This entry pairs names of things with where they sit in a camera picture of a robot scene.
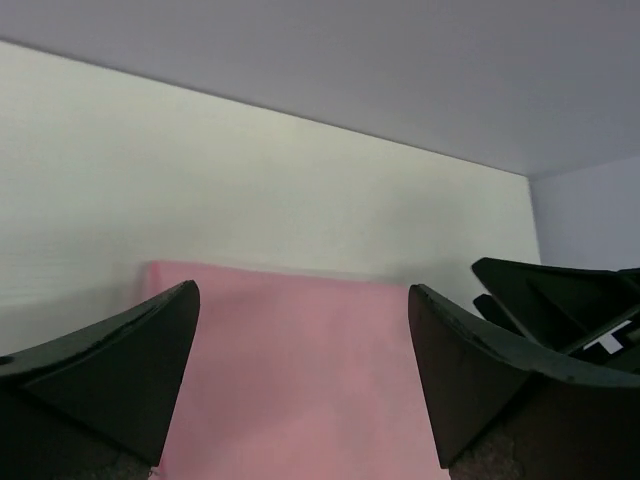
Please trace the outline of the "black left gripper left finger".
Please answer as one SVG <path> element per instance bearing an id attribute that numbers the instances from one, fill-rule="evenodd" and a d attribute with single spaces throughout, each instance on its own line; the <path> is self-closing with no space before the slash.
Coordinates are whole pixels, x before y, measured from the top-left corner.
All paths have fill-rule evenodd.
<path id="1" fill-rule="evenodd" d="M 4 479 L 149 479 L 196 333 L 188 280 L 110 318 L 1 358 Z"/>

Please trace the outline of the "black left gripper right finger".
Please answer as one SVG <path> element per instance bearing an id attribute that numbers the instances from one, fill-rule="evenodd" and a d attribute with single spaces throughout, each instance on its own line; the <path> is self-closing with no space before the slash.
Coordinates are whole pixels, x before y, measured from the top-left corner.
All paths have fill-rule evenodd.
<path id="1" fill-rule="evenodd" d="M 542 347 L 414 285 L 408 323 L 454 479 L 635 479 L 639 377 Z"/>

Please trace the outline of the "pink t shirt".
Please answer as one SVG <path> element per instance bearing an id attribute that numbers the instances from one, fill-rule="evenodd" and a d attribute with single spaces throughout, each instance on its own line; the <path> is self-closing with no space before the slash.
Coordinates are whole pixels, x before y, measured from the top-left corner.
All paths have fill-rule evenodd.
<path id="1" fill-rule="evenodd" d="M 443 479 L 404 286 L 153 262 L 200 313 L 161 479 Z"/>

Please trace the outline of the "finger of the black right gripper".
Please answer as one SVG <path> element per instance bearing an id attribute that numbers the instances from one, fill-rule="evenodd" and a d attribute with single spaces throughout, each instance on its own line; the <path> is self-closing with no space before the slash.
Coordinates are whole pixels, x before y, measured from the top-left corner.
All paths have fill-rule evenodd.
<path id="1" fill-rule="evenodd" d="M 487 321 L 556 352 L 639 372 L 639 270 L 585 270 L 482 258 L 474 299 Z"/>

